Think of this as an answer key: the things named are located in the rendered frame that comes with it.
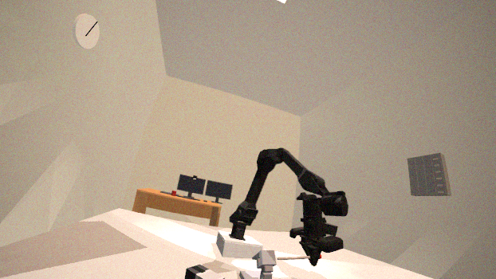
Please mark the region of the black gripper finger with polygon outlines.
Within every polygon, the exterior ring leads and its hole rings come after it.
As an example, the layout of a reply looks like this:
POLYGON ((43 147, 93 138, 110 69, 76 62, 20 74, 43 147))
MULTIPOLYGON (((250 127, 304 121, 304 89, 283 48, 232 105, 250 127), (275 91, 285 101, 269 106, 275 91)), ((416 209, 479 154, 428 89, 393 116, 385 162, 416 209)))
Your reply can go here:
MULTIPOLYGON (((307 256, 310 256, 308 246, 311 246, 313 244, 313 242, 304 243, 304 242, 299 241, 299 243, 301 244, 302 249, 305 251, 305 254, 307 256)), ((309 260, 309 263, 312 265, 311 259, 308 258, 308 260, 309 260)))
POLYGON ((312 265, 316 266, 318 263, 320 254, 321 254, 321 250, 319 250, 316 246, 313 246, 313 245, 308 246, 308 250, 309 250, 309 255, 311 258, 312 265))

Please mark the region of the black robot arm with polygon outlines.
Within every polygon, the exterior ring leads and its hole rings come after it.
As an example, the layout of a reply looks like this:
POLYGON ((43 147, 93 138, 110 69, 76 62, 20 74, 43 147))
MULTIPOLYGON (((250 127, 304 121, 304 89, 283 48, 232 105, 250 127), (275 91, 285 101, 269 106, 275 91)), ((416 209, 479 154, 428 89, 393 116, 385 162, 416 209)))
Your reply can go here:
MULTIPOLYGON (((329 192, 325 186, 324 179, 305 168, 286 149, 265 149, 260 151, 258 155, 258 170, 245 200, 239 204, 238 209, 230 216, 230 222, 233 223, 231 234, 229 234, 230 238, 246 240, 244 238, 246 226, 251 226, 258 213, 256 204, 267 176, 275 168, 276 164, 282 162, 285 162, 291 171, 297 175, 297 181, 301 184, 303 190, 321 196, 321 198, 318 198, 315 195, 307 195, 305 192, 300 193, 296 200, 302 200, 303 215, 320 216, 324 212, 325 216, 343 217, 348 214, 348 202, 344 191, 329 192)), ((328 224, 326 219, 323 220, 322 237, 326 236, 326 234, 336 236, 336 233, 337 226, 331 223, 328 224)))

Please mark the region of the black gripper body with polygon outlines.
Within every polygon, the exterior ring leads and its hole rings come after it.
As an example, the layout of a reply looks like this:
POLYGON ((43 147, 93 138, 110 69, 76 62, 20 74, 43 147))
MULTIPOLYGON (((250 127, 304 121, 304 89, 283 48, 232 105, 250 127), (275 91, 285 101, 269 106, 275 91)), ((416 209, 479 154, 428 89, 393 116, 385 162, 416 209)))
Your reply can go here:
POLYGON ((322 215, 303 216, 304 218, 301 218, 301 222, 304 223, 304 227, 292 228, 289 232, 291 238, 300 236, 301 242, 313 242, 313 246, 316 246, 319 250, 326 253, 343 249, 344 244, 341 238, 332 235, 329 237, 322 237, 322 222, 325 220, 325 218, 322 218, 322 215))

